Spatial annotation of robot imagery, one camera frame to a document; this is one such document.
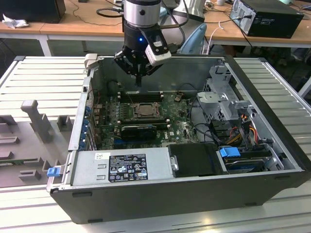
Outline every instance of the blue object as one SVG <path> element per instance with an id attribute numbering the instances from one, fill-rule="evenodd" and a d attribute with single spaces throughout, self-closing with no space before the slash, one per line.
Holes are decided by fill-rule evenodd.
<path id="1" fill-rule="evenodd" d="M 79 142 L 79 146 L 80 146 L 81 148 L 85 148 L 85 147 L 86 147 L 86 143 L 83 142 L 83 141 L 80 141 L 80 142 Z"/>
<path id="2" fill-rule="evenodd" d="M 237 147 L 223 147 L 219 150 L 220 155 L 224 157 L 240 157 L 241 154 Z"/>
<path id="3" fill-rule="evenodd" d="M 85 133 L 82 133 L 82 134 L 80 135 L 80 138 L 86 139 L 86 134 L 85 134 Z"/>
<path id="4" fill-rule="evenodd" d="M 81 132 L 82 132 L 82 133 L 83 133 L 83 132 L 87 132 L 87 126 L 82 125 Z"/>
<path id="5" fill-rule="evenodd" d="M 160 8 L 160 18 L 167 15 L 167 10 L 164 7 Z"/>
<path id="6" fill-rule="evenodd" d="M 88 123 L 89 123 L 89 121 L 88 121 L 87 119 L 83 119 L 82 124 L 84 124 L 84 125 L 88 125 Z"/>
<path id="7" fill-rule="evenodd" d="M 200 54 L 200 48 L 204 39 L 207 24 L 198 26 L 180 48 L 180 54 Z"/>
<path id="8" fill-rule="evenodd" d="M 91 113 L 91 108 L 89 106 L 86 106 L 86 115 L 89 115 Z"/>
<path id="9" fill-rule="evenodd" d="M 47 173 L 48 177 L 60 176 L 60 167 L 50 167 Z"/>

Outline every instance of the black computer case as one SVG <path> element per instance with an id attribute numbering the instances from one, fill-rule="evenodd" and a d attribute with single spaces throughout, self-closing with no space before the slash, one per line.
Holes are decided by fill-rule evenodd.
<path id="1" fill-rule="evenodd" d="M 235 0 L 230 13 L 247 36 L 274 38 L 291 38 L 303 16 L 279 0 Z"/>
<path id="2" fill-rule="evenodd" d="M 5 14 L 9 18 L 28 22 L 59 23 L 65 11 L 64 0 L 0 1 L 0 19 Z"/>

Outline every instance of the wooden table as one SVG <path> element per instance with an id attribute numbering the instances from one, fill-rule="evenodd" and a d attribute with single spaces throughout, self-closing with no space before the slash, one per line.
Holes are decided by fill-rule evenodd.
<path id="1" fill-rule="evenodd" d="M 30 27 L 20 29 L 10 29 L 0 24 L 0 38 L 37 39 L 45 56 L 52 56 L 48 40 L 80 40 L 84 42 L 82 43 L 84 47 L 85 41 L 90 40 L 124 40 L 121 18 L 104 18 L 96 14 L 96 10 L 99 8 L 111 7 L 105 0 L 89 0 L 87 3 L 79 3 L 78 0 L 65 0 L 65 4 L 66 13 L 59 24 L 30 23 Z M 224 10 L 228 7 L 229 5 L 216 6 L 216 9 Z M 222 12 L 209 11 L 205 14 L 205 22 L 228 19 L 228 16 Z M 240 29 L 233 22 L 223 23 L 222 26 L 224 30 L 217 30 L 213 35 L 213 44 L 248 45 Z M 217 27 L 218 24 L 207 24 L 207 38 L 210 38 Z M 291 39 L 248 37 L 248 40 L 253 46 L 310 48 L 311 20 L 302 20 Z"/>

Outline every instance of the motherboard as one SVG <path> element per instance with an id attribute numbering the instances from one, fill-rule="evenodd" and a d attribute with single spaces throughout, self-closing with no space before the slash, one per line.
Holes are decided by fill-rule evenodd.
<path id="1" fill-rule="evenodd" d="M 199 142 L 190 123 L 190 100 L 176 93 L 119 93 L 94 106 L 98 150 L 166 147 Z"/>

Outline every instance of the power supply label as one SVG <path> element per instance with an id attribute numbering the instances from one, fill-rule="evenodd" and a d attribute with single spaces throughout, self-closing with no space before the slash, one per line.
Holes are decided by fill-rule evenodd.
<path id="1" fill-rule="evenodd" d="M 110 182 L 148 179 L 146 154 L 113 155 L 109 157 Z"/>

